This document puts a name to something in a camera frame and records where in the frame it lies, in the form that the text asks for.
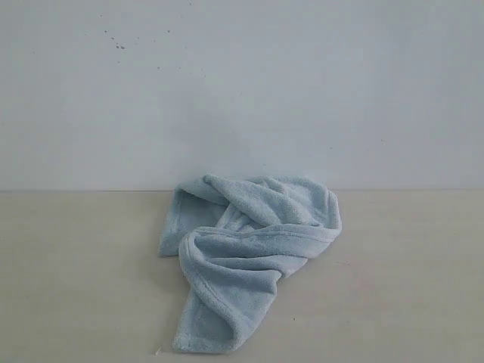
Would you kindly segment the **light blue fleece towel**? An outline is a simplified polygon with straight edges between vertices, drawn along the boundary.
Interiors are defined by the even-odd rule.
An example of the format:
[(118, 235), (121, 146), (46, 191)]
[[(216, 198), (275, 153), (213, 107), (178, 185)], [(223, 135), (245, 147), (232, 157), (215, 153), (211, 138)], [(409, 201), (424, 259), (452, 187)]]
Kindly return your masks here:
[(255, 332), (277, 284), (320, 256), (342, 230), (337, 196), (300, 177), (205, 175), (176, 189), (159, 254), (189, 283), (173, 346), (223, 353)]

